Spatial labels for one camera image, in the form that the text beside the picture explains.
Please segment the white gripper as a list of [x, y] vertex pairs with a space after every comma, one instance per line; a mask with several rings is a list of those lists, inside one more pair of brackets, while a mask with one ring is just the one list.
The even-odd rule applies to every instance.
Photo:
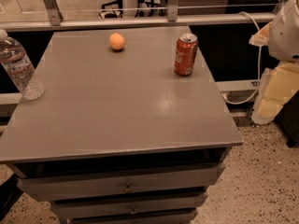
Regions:
[[[271, 22], [268, 22], [249, 43], [257, 47], [267, 46], [270, 26]], [[299, 63], [280, 62], [274, 69], [266, 68], [253, 105], [252, 121], [258, 125], [268, 124], [298, 91]]]

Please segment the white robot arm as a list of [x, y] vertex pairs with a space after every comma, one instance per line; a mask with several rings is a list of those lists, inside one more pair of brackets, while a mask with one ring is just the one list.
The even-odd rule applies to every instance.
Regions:
[[265, 125], [299, 91], [299, 0], [288, 0], [276, 17], [249, 40], [267, 46], [269, 55], [279, 60], [274, 69], [265, 68], [259, 82], [251, 119]]

